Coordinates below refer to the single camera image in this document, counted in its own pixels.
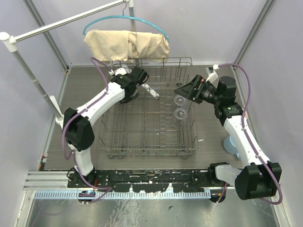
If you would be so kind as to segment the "clear faceted glass cup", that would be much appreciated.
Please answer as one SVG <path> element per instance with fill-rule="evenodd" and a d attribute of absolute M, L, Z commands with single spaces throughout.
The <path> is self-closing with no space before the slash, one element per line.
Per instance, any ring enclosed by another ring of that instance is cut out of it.
<path fill-rule="evenodd" d="M 181 95 L 176 95 L 173 99 L 172 104 L 175 109 L 177 109 L 177 108 L 188 109 L 188 107 L 189 107 L 189 101 Z"/>

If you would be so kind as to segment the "blue ceramic mug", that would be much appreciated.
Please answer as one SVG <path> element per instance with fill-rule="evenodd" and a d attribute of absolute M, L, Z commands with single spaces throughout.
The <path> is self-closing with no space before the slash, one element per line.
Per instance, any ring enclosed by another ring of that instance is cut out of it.
<path fill-rule="evenodd" d="M 224 139 L 223 147 L 227 153 L 236 156 L 237 159 L 241 158 L 236 148 L 235 142 L 231 136 L 228 136 L 227 138 Z"/>

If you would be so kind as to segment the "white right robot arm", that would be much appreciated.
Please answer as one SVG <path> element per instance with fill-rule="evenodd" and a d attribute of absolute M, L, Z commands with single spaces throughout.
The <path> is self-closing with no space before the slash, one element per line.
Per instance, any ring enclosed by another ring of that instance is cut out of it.
<path fill-rule="evenodd" d="M 213 104 L 214 114 L 233 139 L 241 157 L 242 169 L 227 163 L 214 163 L 208 168 L 208 182 L 219 186 L 222 182 L 235 187 L 241 200 L 264 199 L 279 194 L 282 168 L 264 154 L 253 137 L 243 108 L 235 101 L 236 81 L 224 76 L 217 87 L 200 75 L 188 84 L 176 88 L 174 93 L 197 104 Z"/>

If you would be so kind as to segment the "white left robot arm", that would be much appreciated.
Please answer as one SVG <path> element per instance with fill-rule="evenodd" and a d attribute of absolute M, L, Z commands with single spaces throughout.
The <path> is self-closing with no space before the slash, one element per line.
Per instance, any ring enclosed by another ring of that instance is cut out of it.
<path fill-rule="evenodd" d="M 68 108 L 64 112 L 62 147 L 68 144 L 71 154 L 75 155 L 78 182 L 83 187 L 90 187 L 95 181 L 91 173 L 94 166 L 90 154 L 90 147 L 95 140 L 93 125 L 116 103 L 128 103 L 135 99 L 138 87 L 148 78 L 148 73 L 140 67 L 135 66 L 130 72 L 119 68 L 114 71 L 104 90 L 77 109 Z"/>

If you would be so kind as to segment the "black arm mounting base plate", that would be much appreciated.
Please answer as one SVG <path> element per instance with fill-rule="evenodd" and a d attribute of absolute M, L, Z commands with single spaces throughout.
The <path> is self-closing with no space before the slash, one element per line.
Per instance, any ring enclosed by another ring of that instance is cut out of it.
<path fill-rule="evenodd" d="M 68 188 L 89 188 L 106 192 L 165 192 L 172 187 L 174 193 L 203 192 L 207 187 L 224 187 L 214 174 L 200 169 L 139 169 L 93 170 L 84 179 L 75 168 L 67 174 Z"/>

